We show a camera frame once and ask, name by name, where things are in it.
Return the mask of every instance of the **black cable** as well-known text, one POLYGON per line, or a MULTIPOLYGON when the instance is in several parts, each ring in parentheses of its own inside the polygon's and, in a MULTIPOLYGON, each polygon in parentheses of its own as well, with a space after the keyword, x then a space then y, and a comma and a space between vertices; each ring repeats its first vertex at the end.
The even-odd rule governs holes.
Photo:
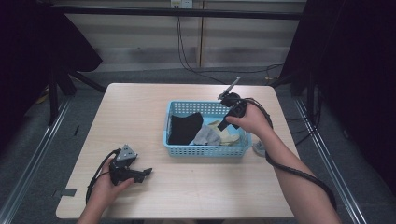
POLYGON ((302 178, 318 185, 319 187, 321 187, 326 192, 327 196, 329 197, 330 203, 332 204, 332 207, 334 208, 334 210, 337 210, 337 203, 336 203, 334 194, 332 193, 332 190, 325 183, 323 183, 321 180, 319 180, 316 177, 309 175, 303 171, 296 170, 289 166, 285 166, 285 165, 282 165, 282 164, 279 164, 279 163, 273 161, 273 159, 268 155, 268 153, 266 151, 265 151, 265 159, 268 161, 268 163, 270 163, 275 168, 285 171, 285 172, 288 172, 290 174, 302 177, 302 178))
POLYGON ((300 121, 300 120, 308 119, 308 118, 304 117, 304 118, 299 118, 299 119, 290 119, 290 118, 285 118, 285 119, 286 119, 286 121, 300 121))
POLYGON ((306 129, 304 129, 304 130, 300 130, 300 131, 295 131, 295 132, 292 132, 291 134, 296 134, 296 133, 304 133, 304 132, 306 132, 306 129))
MULTIPOLYGON (((273 122, 270 119, 270 115, 265 111, 265 109, 262 107, 262 105, 259 104, 259 102, 257 102, 253 98, 246 98, 246 99, 242 99, 242 100, 243 101, 247 101, 247 102, 252 103, 253 105, 257 106, 260 109, 260 111, 264 114, 264 116, 267 119, 268 123, 270 124, 271 128, 274 129, 273 122)), ((336 204, 336 201, 335 201, 334 194, 332 193, 332 190, 325 183, 323 183, 321 180, 319 180, 316 177, 314 177, 312 175, 309 175, 309 174, 307 174, 307 173, 305 173, 303 171, 296 170, 296 169, 291 168, 289 166, 285 166, 285 165, 282 165, 282 164, 279 164, 279 163, 275 162, 268 155, 267 151, 265 151, 265 158, 268 161, 268 163, 271 164, 272 166, 274 166, 275 168, 277 168, 279 170, 282 170, 282 171, 285 171, 285 172, 288 172, 290 174, 302 177, 302 178, 304 178, 304 179, 306 179, 308 181, 311 181, 312 183, 318 185, 319 187, 321 187, 326 192, 327 196, 329 197, 329 200, 330 200, 330 203, 332 204, 332 207, 335 210, 337 210, 337 204, 336 204)))
POLYGON ((306 135, 304 138, 300 139, 297 143, 295 143, 295 146, 300 145, 303 141, 305 141, 309 136, 311 136, 311 134, 313 132, 316 132, 318 130, 318 126, 320 124, 320 117, 321 117, 321 106, 322 106, 322 102, 323 102, 323 97, 322 95, 319 93, 318 94, 318 101, 317 101, 317 113, 315 113, 314 115, 314 120, 312 120, 313 123, 313 129, 309 132, 308 135, 306 135))
POLYGON ((236 74, 254 74, 254 73, 261 73, 261 72, 265 72, 267 74, 267 76, 269 77, 269 70, 275 69, 279 66, 282 66, 283 63, 276 63, 276 64, 271 64, 266 66, 265 69, 262 70, 256 70, 256 71, 228 71, 228 70, 206 70, 206 71, 196 71, 193 68, 190 67, 187 57, 186 57, 186 53, 184 51, 184 44, 183 44, 183 38, 181 35, 181 25, 180 25, 180 17, 177 17, 177 49, 178 49, 178 58, 180 60, 181 65, 183 66, 184 69, 186 69, 189 72, 194 73, 195 75, 201 76, 201 77, 207 77, 210 78, 212 80, 215 80, 223 85, 226 85, 226 83, 224 83, 223 81, 216 79, 214 77, 210 77, 210 76, 205 76, 203 75, 203 73, 236 73, 236 74), (182 52, 183 57, 184 57, 184 62, 182 61, 180 52, 182 52))
POLYGON ((189 65, 189 63, 188 63, 188 61, 187 61, 186 53, 185 53, 185 51, 184 51, 183 38, 181 37, 180 17, 176 17, 176 20, 177 20, 177 36, 178 36, 178 41, 177 41, 178 59, 180 60, 180 63, 181 63, 181 65, 184 67, 184 69, 186 69, 186 70, 189 71, 189 72, 194 73, 195 75, 198 75, 198 76, 201 76, 201 77, 207 77, 207 78, 210 78, 210 79, 212 79, 212 80, 215 80, 215 81, 217 81, 217 82, 219 82, 219 83, 221 83, 221 84, 223 84, 223 85, 226 85, 225 82, 223 82, 223 81, 221 81, 221 80, 218 80, 218 79, 216 79, 216 78, 214 78, 214 77, 202 75, 202 74, 200 74, 200 73, 194 71, 194 70, 190 67, 190 65, 189 65), (182 59, 181 59, 181 55, 180 55, 180 45, 181 45, 181 50, 182 50, 182 52, 183 52, 184 61, 185 61, 186 65, 187 65, 187 67, 186 67, 186 65, 183 63, 183 61, 182 61, 182 59))
POLYGON ((265 74, 267 74, 267 76, 266 76, 267 81, 265 82, 265 86, 268 86, 268 84, 270 84, 270 73, 267 70, 267 71, 265 71, 265 74))
POLYGON ((98 176, 99 172, 102 170, 102 167, 103 167, 103 165, 105 164, 105 162, 107 161, 107 159, 110 158, 111 155, 113 155, 113 154, 118 154, 120 151, 121 151, 120 148, 119 148, 119 149, 113 150, 113 151, 110 152, 110 153, 105 157, 105 159, 102 161, 102 163, 100 164, 100 166, 99 166, 98 169, 96 170, 95 175, 93 176, 93 178, 92 178, 92 180, 91 180, 91 182, 90 182, 90 185, 87 187, 87 194, 85 195, 85 203, 88 203, 88 200, 89 200, 90 197, 91 197, 92 189, 93 189, 93 186, 94 186, 95 183, 96 183, 96 180, 97 180, 101 175, 104 175, 104 174, 109 173, 109 172, 106 172, 106 173, 100 174, 100 175, 98 176))

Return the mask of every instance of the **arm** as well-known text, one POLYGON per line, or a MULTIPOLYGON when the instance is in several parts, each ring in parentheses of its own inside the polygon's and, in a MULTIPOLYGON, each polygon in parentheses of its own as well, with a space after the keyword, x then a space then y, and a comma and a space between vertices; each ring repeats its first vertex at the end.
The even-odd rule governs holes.
MULTIPOLYGON (((226 119, 245 131, 256 134, 262 140, 267 153, 277 163, 313 175, 311 170, 280 140, 255 105, 248 104, 246 115, 241 119, 235 117, 226 119)), ((341 223, 327 194, 319 186, 276 168, 275 172, 285 199, 299 223, 341 223)))
POLYGON ((134 180, 127 179, 117 186, 114 186, 110 180, 110 174, 108 173, 109 164, 111 159, 107 160, 102 167, 101 175, 98 177, 93 189, 90 199, 85 206, 84 211, 81 213, 77 224, 92 224, 99 223, 102 214, 105 212, 114 201, 117 196, 130 185, 134 183, 134 180))

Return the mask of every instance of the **person's right hand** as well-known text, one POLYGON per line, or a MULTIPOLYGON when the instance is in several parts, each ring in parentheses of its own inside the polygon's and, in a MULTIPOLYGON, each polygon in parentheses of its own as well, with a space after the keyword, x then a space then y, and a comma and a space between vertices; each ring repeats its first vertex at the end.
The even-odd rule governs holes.
POLYGON ((259 132, 267 130, 267 128, 271 129, 264 114, 253 104, 247 104, 247 111, 244 117, 237 118, 228 116, 226 120, 231 124, 238 125, 248 133, 254 133, 256 135, 258 135, 259 132))

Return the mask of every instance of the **metal rail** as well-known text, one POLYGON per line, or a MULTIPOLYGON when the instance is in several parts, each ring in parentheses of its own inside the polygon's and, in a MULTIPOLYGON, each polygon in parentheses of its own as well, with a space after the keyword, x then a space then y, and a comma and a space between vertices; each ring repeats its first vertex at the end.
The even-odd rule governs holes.
MULTIPOLYGON (((307 111, 303 101, 301 99, 297 99, 295 101, 295 104, 297 105, 297 109, 299 110, 302 118, 307 118, 307 111)), ((335 187, 338 190, 338 193, 340 194, 341 199, 344 202, 346 210, 352 218, 353 223, 366 224, 367 221, 365 220, 358 203, 356 202, 355 198, 353 197, 351 191, 347 186, 347 183, 345 182, 340 171, 338 170, 337 165, 332 159, 332 155, 330 154, 329 149, 327 149, 326 144, 321 138, 318 130, 314 128, 309 119, 304 119, 304 122, 308 131, 311 132, 312 140, 317 147, 318 153, 322 158, 326 169, 329 172, 330 177, 332 178, 332 182, 334 183, 335 187)))
POLYGON ((302 18, 308 17, 307 15, 298 12, 236 11, 162 7, 87 7, 54 5, 51 6, 51 8, 66 14, 212 17, 287 21, 299 21, 302 18))
POLYGON ((17 185, 9 194, 4 206, 0 211, 1 224, 11 223, 15 214, 17 213, 23 197, 25 196, 30 184, 35 177, 35 173, 37 172, 41 162, 44 160, 44 157, 50 147, 50 143, 52 142, 53 137, 58 132, 58 129, 64 119, 64 115, 66 114, 72 99, 73 97, 71 96, 66 96, 66 98, 64 99, 64 102, 61 104, 59 109, 59 117, 51 126, 47 128, 43 138, 41 139, 40 144, 38 145, 34 155, 32 156, 32 159, 30 159, 29 163, 27 164, 17 185))

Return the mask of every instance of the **person's left hand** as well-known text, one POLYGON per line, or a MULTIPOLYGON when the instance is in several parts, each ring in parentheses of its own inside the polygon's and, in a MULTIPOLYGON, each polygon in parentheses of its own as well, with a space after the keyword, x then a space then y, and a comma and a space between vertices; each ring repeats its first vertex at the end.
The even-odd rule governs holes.
POLYGON ((109 164, 112 159, 108 159, 102 167, 101 175, 97 178, 93 186, 91 197, 88 203, 101 204, 104 208, 108 207, 117 199, 117 196, 134 183, 134 179, 130 178, 120 182, 114 186, 111 182, 109 164))

